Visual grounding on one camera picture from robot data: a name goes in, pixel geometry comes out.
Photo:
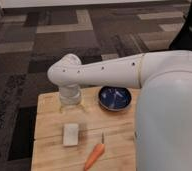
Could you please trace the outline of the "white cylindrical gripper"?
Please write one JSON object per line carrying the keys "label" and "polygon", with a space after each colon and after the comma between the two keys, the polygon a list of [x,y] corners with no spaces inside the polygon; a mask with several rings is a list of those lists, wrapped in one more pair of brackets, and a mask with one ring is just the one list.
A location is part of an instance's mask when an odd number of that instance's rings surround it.
{"label": "white cylindrical gripper", "polygon": [[81,102],[81,90],[77,84],[63,86],[59,88],[59,98],[61,103],[59,112],[66,110],[66,105],[77,105],[78,109],[85,110],[85,106]]}

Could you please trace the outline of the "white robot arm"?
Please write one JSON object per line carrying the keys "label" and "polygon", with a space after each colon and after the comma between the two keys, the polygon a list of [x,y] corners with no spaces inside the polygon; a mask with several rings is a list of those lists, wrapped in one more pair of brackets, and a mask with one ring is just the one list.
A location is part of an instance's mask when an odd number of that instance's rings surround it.
{"label": "white robot arm", "polygon": [[76,85],[140,90],[135,114],[137,171],[192,171],[192,51],[140,53],[82,64],[67,54],[47,71],[64,99]]}

